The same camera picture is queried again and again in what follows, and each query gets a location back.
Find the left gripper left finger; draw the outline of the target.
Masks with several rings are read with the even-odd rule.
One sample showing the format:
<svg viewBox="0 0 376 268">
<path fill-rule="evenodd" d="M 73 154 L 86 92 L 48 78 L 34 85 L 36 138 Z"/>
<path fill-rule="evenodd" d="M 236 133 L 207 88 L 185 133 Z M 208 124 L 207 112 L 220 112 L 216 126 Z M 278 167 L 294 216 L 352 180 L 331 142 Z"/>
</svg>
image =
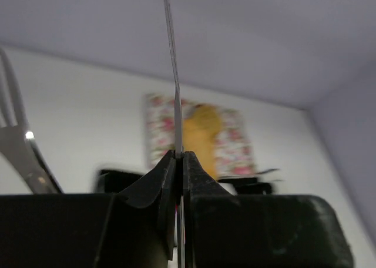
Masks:
<svg viewBox="0 0 376 268">
<path fill-rule="evenodd" d="M 167 267 L 176 159 L 119 193 L 1 196 L 2 267 Z"/>
</svg>

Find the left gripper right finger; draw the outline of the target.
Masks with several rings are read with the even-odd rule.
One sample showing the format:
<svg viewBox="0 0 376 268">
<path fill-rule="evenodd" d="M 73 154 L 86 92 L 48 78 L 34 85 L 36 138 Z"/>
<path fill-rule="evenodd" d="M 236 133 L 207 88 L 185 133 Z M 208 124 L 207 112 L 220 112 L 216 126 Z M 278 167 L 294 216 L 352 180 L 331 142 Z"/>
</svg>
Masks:
<svg viewBox="0 0 376 268">
<path fill-rule="evenodd" d="M 353 267 L 335 210 L 313 195 L 231 195 L 183 159 L 186 267 Z"/>
</svg>

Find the long bread piece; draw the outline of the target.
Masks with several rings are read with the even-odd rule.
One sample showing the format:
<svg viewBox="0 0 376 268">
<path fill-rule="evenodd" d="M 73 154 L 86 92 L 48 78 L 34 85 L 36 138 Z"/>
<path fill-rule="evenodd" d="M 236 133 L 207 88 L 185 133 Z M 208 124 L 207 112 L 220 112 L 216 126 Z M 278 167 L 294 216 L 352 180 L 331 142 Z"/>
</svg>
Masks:
<svg viewBox="0 0 376 268">
<path fill-rule="evenodd" d="M 201 129 L 194 121 L 193 116 L 183 122 L 183 145 L 185 151 L 192 151 L 197 156 L 202 168 L 214 180 L 218 179 L 215 158 L 215 137 Z"/>
</svg>

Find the stainless steel serving tongs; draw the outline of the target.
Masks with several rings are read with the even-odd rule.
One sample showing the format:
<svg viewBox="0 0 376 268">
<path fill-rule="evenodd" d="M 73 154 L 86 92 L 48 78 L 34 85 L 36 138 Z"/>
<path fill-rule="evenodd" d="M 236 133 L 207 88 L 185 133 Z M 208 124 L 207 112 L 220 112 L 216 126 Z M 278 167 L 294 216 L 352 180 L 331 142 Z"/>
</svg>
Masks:
<svg viewBox="0 0 376 268">
<path fill-rule="evenodd" d="M 177 71 L 174 29 L 170 0 L 164 1 L 164 10 L 169 40 L 170 57 L 175 81 L 174 94 L 174 155 L 173 163 L 176 169 L 183 157 L 183 123 L 180 84 Z M 5 51 L 1 49 L 1 65 L 4 69 L 7 88 L 1 87 L 1 114 L 5 125 L 1 126 L 1 153 L 18 171 L 32 193 L 62 193 L 62 189 L 47 167 L 35 142 L 32 131 L 29 130 L 25 115 L 24 103 L 19 90 L 12 65 Z"/>
</svg>

